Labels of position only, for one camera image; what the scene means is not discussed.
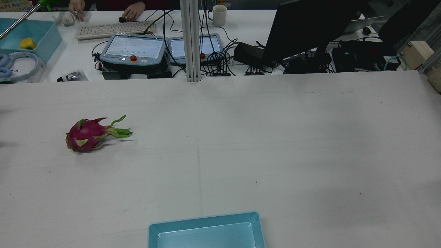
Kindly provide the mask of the person's bare hand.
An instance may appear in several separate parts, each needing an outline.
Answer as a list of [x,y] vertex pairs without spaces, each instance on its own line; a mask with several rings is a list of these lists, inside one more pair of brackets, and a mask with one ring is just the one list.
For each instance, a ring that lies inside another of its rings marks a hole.
[[84,21],[84,8],[85,1],[84,0],[70,0],[69,1],[69,12],[80,21]]
[[145,3],[139,1],[129,5],[122,14],[122,17],[128,22],[136,21],[143,11],[145,11]]

